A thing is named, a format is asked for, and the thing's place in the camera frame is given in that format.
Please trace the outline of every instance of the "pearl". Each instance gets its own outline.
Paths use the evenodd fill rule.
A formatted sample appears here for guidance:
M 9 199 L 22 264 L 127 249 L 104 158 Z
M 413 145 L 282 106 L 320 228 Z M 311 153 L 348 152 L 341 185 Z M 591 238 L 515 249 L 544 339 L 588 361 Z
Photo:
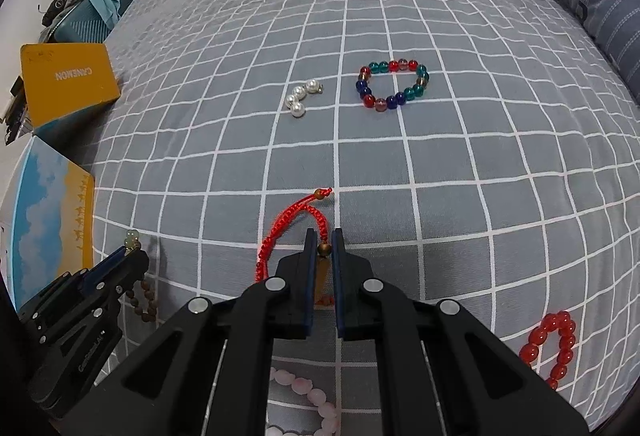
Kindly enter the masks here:
M 303 85 L 299 85 L 293 88 L 293 91 L 291 91 L 291 94 L 296 98 L 298 98 L 299 100 L 303 100 L 305 99 L 305 96 L 306 96 L 306 88 Z
M 316 407 L 319 407 L 326 402 L 326 395 L 322 389 L 312 389 L 306 395 L 306 399 Z
M 319 406 L 318 414 L 323 418 L 335 418 L 337 416 L 334 404 L 330 402 L 324 402 L 321 406 Z
M 386 100 L 384 98 L 378 98 L 374 105 L 376 111 L 385 112 L 386 111 Z
M 305 82 L 305 89 L 309 94 L 322 92 L 322 84 L 318 82 L 318 80 L 307 80 Z
M 293 384 L 293 381 L 296 379 L 296 375 L 292 372 L 286 371 L 285 369 L 278 369 L 273 375 L 276 382 L 281 386 L 290 386 Z
M 314 384 L 311 380 L 300 377 L 296 378 L 293 381 L 293 384 L 291 384 L 291 389 L 293 389 L 293 392 L 297 394 L 307 394 L 313 389 L 313 387 Z
M 322 420 L 322 430 L 327 431 L 331 434 L 338 430 L 338 419 L 337 418 L 324 418 Z
M 287 106 L 287 109 L 291 109 L 291 107 L 293 107 L 293 104 L 299 102 L 298 97 L 294 96 L 293 94 L 288 94 L 287 98 L 284 99 L 284 105 Z
M 295 104 L 291 106 L 291 114 L 295 118 L 300 118 L 302 116 L 305 116 L 305 112 L 306 112 L 305 106 L 302 105 L 302 103 L 299 101 L 295 102 Z

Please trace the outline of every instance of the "yellow box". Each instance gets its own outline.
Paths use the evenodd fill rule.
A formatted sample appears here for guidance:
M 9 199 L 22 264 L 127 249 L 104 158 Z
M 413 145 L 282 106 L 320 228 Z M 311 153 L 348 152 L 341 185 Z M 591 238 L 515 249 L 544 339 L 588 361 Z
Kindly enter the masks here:
M 25 44 L 20 61 L 34 134 L 49 145 L 120 97 L 104 44 Z

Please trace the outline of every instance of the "teal bead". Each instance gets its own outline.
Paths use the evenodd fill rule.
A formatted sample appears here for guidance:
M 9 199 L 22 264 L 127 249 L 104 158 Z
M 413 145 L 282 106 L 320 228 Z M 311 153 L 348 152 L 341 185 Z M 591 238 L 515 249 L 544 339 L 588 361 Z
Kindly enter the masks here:
M 413 87 L 407 87 L 404 90 L 404 97 L 406 99 L 406 101 L 412 101 L 413 99 L 415 99 L 415 91 Z

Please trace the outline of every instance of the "bed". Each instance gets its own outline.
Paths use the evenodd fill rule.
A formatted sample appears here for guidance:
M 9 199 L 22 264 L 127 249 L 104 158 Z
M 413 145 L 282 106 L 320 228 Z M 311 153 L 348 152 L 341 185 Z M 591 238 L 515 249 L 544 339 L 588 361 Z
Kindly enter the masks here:
M 73 158 L 96 180 L 95 260 L 141 232 L 156 324 L 194 295 L 239 295 L 277 213 L 331 186 L 319 209 L 350 251 L 414 299 L 457 299 L 515 352 L 570 311 L 558 390 L 590 427 L 638 379 L 640 112 L 556 0 L 135 0 L 106 44 L 122 97 Z M 424 96 L 364 107 L 360 67 L 402 57 L 427 66 Z M 310 78 L 324 91 L 296 119 L 284 99 Z M 313 224 L 287 230 L 271 273 Z M 327 393 L 343 436 L 381 434 L 373 346 L 334 325 L 319 308 L 311 339 L 277 343 L 273 365 Z M 122 326 L 105 372 L 156 328 L 130 307 Z M 545 378 L 554 345 L 534 362 Z M 269 425 L 320 422 L 272 382 Z

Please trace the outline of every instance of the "red string bracelet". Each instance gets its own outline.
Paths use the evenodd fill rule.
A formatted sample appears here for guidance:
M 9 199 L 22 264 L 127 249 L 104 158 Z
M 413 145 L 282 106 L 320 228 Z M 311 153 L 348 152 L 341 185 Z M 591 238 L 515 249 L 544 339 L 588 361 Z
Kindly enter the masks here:
M 568 311 L 546 314 L 540 326 L 530 332 L 529 343 L 520 350 L 520 358 L 531 367 L 531 362 L 538 358 L 540 353 L 538 346 L 544 344 L 547 335 L 555 330 L 558 330 L 560 335 L 560 352 L 549 378 L 546 379 L 549 387 L 553 390 L 558 388 L 558 381 L 566 375 L 566 366 L 574 359 L 574 352 L 571 348 L 575 345 L 575 321 L 571 320 L 571 314 Z
M 255 264 L 255 281 L 260 282 L 261 280 L 267 279 L 269 276 L 269 270 L 267 268 L 267 262 L 271 257 L 271 252 L 273 251 L 273 246 L 276 244 L 276 240 L 284 233 L 284 231 L 289 228 L 289 225 L 296 218 L 298 213 L 305 212 L 310 213 L 316 223 L 318 223 L 318 232 L 320 233 L 320 244 L 318 245 L 318 254 L 322 257 L 327 257 L 331 252 L 331 245 L 328 242 L 329 239 L 329 229 L 327 227 L 326 217 L 320 210 L 315 209 L 310 206 L 309 203 L 317 199 L 321 201 L 325 199 L 329 194 L 333 192 L 333 189 L 329 187 L 328 189 L 317 189 L 313 194 L 309 194 L 308 196 L 303 197 L 302 199 L 297 200 L 293 205 L 287 207 L 282 212 L 278 214 L 275 221 L 273 222 L 273 226 L 271 227 L 271 231 L 268 236 L 264 238 L 262 241 L 262 245 L 260 246 L 260 251 L 258 252 L 258 260 Z

